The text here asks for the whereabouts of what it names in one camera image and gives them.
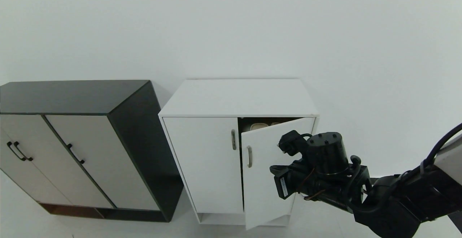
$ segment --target bottom shelf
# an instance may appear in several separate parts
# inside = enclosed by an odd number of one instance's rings
[[[200,223],[204,225],[245,225],[243,213],[198,213]],[[290,215],[283,215],[272,221],[264,223],[267,226],[287,226]]]
[[[39,203],[48,213],[53,215],[66,215],[66,216],[77,216],[87,218],[99,218],[103,219],[101,213],[93,207],[76,207],[72,205],[52,205]]]
[[[54,205],[39,203],[52,215],[76,216],[109,220],[168,222],[160,211],[79,207],[75,205]]]
[[[147,222],[168,222],[162,212],[148,210],[130,210],[130,209],[97,209],[104,217],[110,220],[126,221],[147,221]]]

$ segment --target open cabinet door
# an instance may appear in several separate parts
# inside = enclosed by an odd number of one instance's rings
[[[315,118],[300,118],[241,134],[247,230],[291,213],[295,196],[286,200],[279,198],[274,175],[269,172],[269,167],[276,164],[289,165],[301,158],[300,154],[294,157],[283,154],[277,144],[281,136],[291,130],[300,134],[311,133],[314,121]]]

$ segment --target cabinet door handle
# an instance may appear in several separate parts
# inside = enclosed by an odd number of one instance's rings
[[[249,164],[247,164],[247,167],[251,168],[252,167],[252,147],[247,146],[247,150],[249,151]]]
[[[74,152],[72,152],[72,149],[71,149],[71,148],[72,148],[72,144],[69,143],[69,144],[67,144],[66,146],[67,146],[67,148],[71,151],[72,155],[74,155],[74,157],[75,157],[81,164],[85,163],[85,161],[84,161],[83,159],[82,159],[82,160],[79,160],[79,159],[77,158],[77,156],[74,154]]]
[[[236,150],[236,131],[231,130],[231,143],[232,143],[232,149]]]
[[[13,145],[12,142],[8,141],[8,142],[6,143],[6,145],[8,146],[8,148],[10,149],[10,151],[13,152],[13,154],[14,154],[16,157],[18,157],[18,159],[20,159],[20,160],[22,160],[22,161],[25,161],[25,160],[26,160],[25,157],[22,157],[22,158],[21,158],[21,157],[18,156],[18,154],[16,154],[16,152],[14,152],[14,150],[11,148],[11,145]]]
[[[24,153],[19,149],[18,145],[19,145],[19,142],[15,141],[13,143],[13,145],[16,147],[16,149],[20,152],[21,155],[23,155],[23,157],[27,158],[28,161],[33,161],[33,158],[32,157],[26,157],[26,155],[24,155]]]

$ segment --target white cabinet door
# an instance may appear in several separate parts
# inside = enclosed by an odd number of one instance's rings
[[[116,207],[159,210],[106,116],[46,118]]]
[[[112,208],[41,116],[2,114],[1,127],[73,205]]]
[[[269,172],[269,167],[277,164],[289,165],[300,159],[300,154],[294,157],[283,154],[277,144],[281,136],[291,130],[300,134],[311,133],[313,124],[314,118],[300,118],[241,134],[247,230],[290,214],[294,196],[286,200],[279,198],[274,175]]]
[[[163,120],[196,212],[242,213],[237,118]]]
[[[14,143],[14,140],[0,130],[0,168],[3,172],[37,202],[72,205],[31,161],[21,160],[24,156]]]

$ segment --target wooden shelf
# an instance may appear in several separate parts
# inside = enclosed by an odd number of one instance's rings
[[[39,203],[48,213],[53,215],[66,215],[87,218],[103,219],[103,216],[93,207],[76,207],[70,205],[52,205]]]
[[[74,205],[53,205],[39,203],[52,215],[64,215],[109,220],[169,222],[160,211],[78,207]]]

